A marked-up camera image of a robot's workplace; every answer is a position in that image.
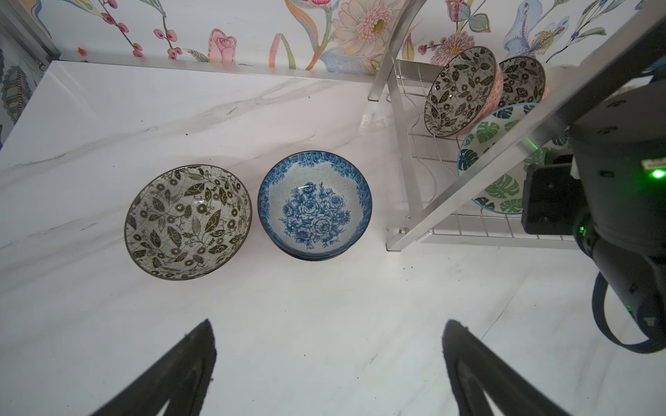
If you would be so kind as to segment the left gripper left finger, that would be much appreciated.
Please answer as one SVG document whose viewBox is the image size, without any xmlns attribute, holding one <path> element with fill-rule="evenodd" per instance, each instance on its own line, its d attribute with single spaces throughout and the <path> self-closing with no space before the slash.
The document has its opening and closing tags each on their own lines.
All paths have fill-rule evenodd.
<svg viewBox="0 0 666 416">
<path fill-rule="evenodd" d="M 213 327 L 204 320 L 95 414 L 198 415 L 216 360 Z"/>
</svg>

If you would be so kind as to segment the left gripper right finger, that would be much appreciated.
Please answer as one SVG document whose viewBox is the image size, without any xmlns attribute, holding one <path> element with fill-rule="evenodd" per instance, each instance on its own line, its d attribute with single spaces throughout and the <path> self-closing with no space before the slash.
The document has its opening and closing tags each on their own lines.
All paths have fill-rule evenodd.
<svg viewBox="0 0 666 416">
<path fill-rule="evenodd" d="M 447 322 L 442 352 L 460 415 L 566 415 L 460 322 Z"/>
</svg>

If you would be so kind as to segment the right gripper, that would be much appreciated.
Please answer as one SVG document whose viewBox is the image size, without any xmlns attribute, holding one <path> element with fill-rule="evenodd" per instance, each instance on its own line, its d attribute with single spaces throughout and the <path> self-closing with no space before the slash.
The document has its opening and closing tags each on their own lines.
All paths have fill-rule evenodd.
<svg viewBox="0 0 666 416">
<path fill-rule="evenodd" d="M 546 156 L 527 168 L 521 224 L 530 235 L 572 235 L 574 220 L 586 205 L 579 179 L 572 176 L 572 153 Z"/>
</svg>

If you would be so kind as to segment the black floral pattern bowl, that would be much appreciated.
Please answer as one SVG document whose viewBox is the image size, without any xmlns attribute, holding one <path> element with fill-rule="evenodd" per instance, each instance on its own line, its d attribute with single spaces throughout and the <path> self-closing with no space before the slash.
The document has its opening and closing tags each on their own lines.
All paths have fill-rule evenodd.
<svg viewBox="0 0 666 416">
<path fill-rule="evenodd" d="M 521 103 L 539 103 L 546 92 L 546 71 L 532 57 L 512 57 L 499 64 L 503 74 L 503 92 L 498 107 Z"/>
</svg>

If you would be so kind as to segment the red pattern bowl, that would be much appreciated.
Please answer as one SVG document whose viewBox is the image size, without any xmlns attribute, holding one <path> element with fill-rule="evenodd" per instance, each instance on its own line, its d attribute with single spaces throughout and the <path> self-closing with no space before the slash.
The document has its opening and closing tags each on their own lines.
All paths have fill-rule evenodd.
<svg viewBox="0 0 666 416">
<path fill-rule="evenodd" d="M 501 67 L 491 50 L 464 50 L 443 67 L 428 91 L 426 129 L 439 137 L 468 133 L 497 109 L 503 85 Z"/>
</svg>

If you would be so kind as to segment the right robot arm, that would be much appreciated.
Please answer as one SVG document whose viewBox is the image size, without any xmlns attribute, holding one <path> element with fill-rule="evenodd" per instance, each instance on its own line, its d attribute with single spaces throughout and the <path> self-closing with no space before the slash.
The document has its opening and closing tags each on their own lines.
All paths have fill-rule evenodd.
<svg viewBox="0 0 666 416">
<path fill-rule="evenodd" d="M 605 298 L 616 294 L 644 335 L 636 354 L 665 348 L 665 83 L 616 95 L 570 128 L 570 151 L 527 170 L 526 232 L 572 236 L 598 275 L 591 310 L 615 335 Z"/>
</svg>

